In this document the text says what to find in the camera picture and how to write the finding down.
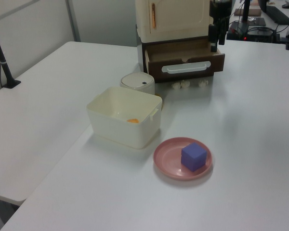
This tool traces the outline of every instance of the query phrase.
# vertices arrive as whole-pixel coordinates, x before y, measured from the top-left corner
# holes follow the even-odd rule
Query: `brown drawer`
[[[147,43],[141,48],[143,69],[155,82],[213,76],[223,70],[225,54],[211,52],[207,37]]]

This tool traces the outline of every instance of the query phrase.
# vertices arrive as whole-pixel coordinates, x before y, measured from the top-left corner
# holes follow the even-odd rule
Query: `white wall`
[[[136,46],[135,0],[70,0],[81,42]]]
[[[73,40],[65,0],[39,0],[0,19],[0,44],[14,78]]]

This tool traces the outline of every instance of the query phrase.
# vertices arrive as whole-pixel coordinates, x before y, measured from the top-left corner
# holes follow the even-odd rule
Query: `purple cube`
[[[207,151],[196,143],[184,147],[181,154],[181,164],[192,172],[206,164]]]

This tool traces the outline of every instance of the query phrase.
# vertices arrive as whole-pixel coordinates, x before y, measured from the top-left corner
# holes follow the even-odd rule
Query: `keyboard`
[[[279,25],[289,25],[289,18],[275,6],[266,6],[266,14]]]

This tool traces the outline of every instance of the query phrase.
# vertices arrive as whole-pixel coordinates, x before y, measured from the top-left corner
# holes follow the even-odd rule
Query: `desk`
[[[85,59],[104,53],[102,45],[69,46]],[[289,51],[229,40],[219,49],[224,71],[207,87],[157,84],[162,123],[148,147],[128,148],[87,127],[2,231],[289,231]],[[277,56],[288,62],[276,65]],[[157,145],[180,136],[210,148],[214,167],[204,177],[172,180],[154,166]]]
[[[21,205],[90,124],[86,104],[137,63],[134,48],[67,43],[1,89],[0,199]]]
[[[240,3],[239,0],[236,0],[231,13],[234,13],[236,11],[236,9],[239,9],[240,5],[243,4],[243,2],[244,1],[242,1],[242,3]],[[289,9],[283,9],[281,7],[283,4],[285,4],[285,0],[273,0],[273,2],[275,2],[275,4],[272,4],[270,6],[277,7],[281,12],[283,12],[289,18]],[[255,6],[255,5],[251,5],[250,9],[260,9],[260,7],[259,6]],[[274,21],[266,13],[261,12],[261,16],[260,17],[264,18],[265,23],[266,23],[266,27],[272,28],[273,30],[276,29],[277,24],[274,23]],[[234,20],[239,20],[239,16],[232,15],[230,17],[230,21],[229,22],[233,22]],[[281,31],[282,29],[284,29],[286,27],[287,26],[285,26],[285,25],[279,25],[278,28],[277,28],[277,31]],[[288,26],[288,28],[286,30],[280,32],[280,36],[281,37],[285,37],[288,34],[288,32],[289,32],[289,26]]]

